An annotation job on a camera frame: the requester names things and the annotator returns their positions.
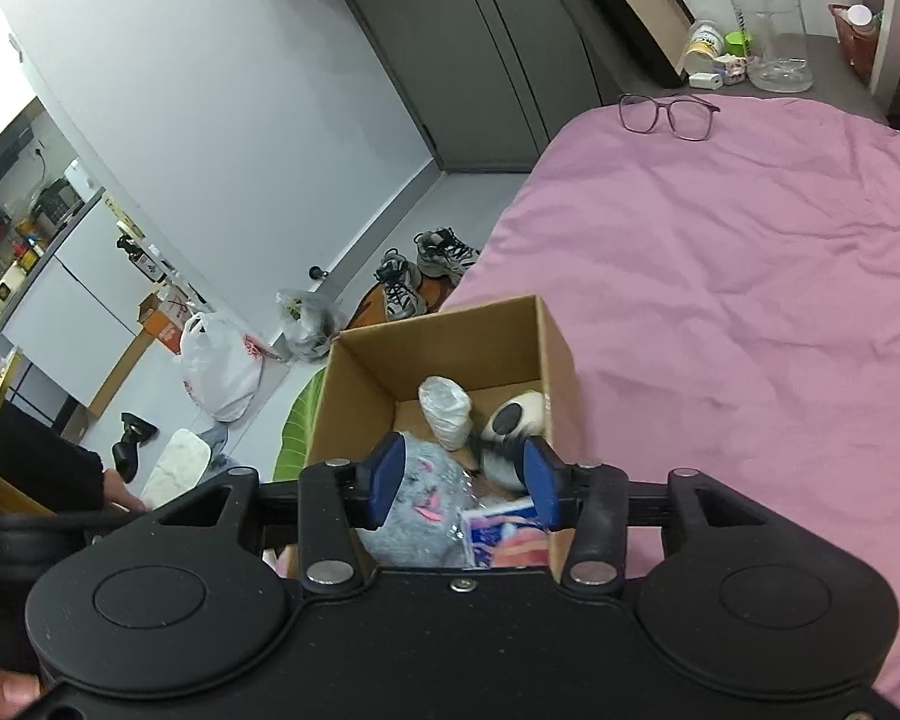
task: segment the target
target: bed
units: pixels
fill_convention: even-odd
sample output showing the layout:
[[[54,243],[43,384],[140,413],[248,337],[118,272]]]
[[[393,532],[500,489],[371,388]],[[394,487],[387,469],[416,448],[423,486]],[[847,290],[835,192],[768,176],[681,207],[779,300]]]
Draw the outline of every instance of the bed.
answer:
[[[875,566],[900,601],[900,132],[714,97],[702,143],[564,127],[447,307],[539,293],[593,458],[695,466]],[[631,538],[629,570],[660,559]],[[900,705],[900,633],[876,688]]]

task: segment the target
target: plastic bag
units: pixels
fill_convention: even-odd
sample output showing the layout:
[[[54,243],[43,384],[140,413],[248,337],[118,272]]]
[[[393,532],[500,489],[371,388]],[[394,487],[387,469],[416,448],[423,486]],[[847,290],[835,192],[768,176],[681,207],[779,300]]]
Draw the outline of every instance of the plastic bag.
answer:
[[[253,338],[219,314],[187,320],[178,360],[190,397],[219,422],[244,414],[264,370],[263,352]]]
[[[403,481],[386,522],[357,531],[360,540],[382,565],[468,566],[461,513],[477,505],[470,477],[435,443],[401,435],[407,442]]]
[[[427,424],[448,452],[460,449],[470,435],[473,422],[470,419],[469,395],[457,382],[442,376],[429,376],[418,390],[420,408]]]
[[[302,290],[276,293],[280,324],[287,346],[295,357],[319,360],[346,324],[346,317],[332,300]]]

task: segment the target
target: white towel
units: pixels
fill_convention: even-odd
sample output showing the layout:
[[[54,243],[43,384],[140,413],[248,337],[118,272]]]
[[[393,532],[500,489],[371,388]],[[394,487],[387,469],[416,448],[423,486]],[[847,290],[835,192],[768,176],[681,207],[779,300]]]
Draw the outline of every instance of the white towel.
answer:
[[[189,430],[173,434],[140,496],[148,509],[157,509],[197,486],[210,463],[210,447]]]

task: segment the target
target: cardboard carton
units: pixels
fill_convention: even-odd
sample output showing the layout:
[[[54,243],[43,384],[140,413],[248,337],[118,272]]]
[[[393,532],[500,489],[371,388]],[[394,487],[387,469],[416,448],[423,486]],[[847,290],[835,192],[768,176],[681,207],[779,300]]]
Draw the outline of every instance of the cardboard carton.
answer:
[[[187,298],[176,287],[161,285],[158,290],[159,292],[155,290],[141,301],[137,320],[144,326],[146,333],[160,341],[173,354],[179,354],[183,325],[191,317]],[[165,298],[161,298],[160,293],[165,291]]]
[[[478,425],[527,389],[547,404],[545,437],[564,461],[583,459],[583,426],[570,348],[535,295],[341,333],[330,352],[307,464],[360,460],[389,430],[434,440],[418,401],[427,376],[453,379],[473,400]],[[471,466],[466,450],[453,453]],[[554,535],[562,568],[568,533]]]

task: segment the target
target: wardrobe door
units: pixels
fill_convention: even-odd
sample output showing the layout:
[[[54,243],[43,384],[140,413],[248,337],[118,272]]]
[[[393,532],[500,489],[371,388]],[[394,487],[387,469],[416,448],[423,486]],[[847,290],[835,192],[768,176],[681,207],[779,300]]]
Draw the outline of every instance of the wardrobe door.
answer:
[[[475,0],[348,0],[444,170],[530,170],[520,101]]]
[[[580,33],[560,0],[494,0],[549,139],[601,104]]]

